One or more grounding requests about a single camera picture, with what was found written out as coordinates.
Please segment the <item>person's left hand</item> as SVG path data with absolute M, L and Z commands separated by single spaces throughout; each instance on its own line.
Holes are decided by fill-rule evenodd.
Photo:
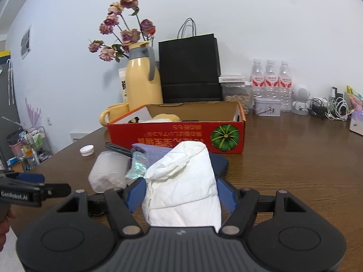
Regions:
M 14 219 L 14 218 L 15 218 L 14 212 L 12 211 L 12 209 L 9 209 L 7 214 L 5 215 L 4 220 L 1 221 L 0 223 L 0 252 L 2 252 L 2 250 L 4 249 L 4 245 L 6 243 L 6 236 L 10 230 L 9 219 Z

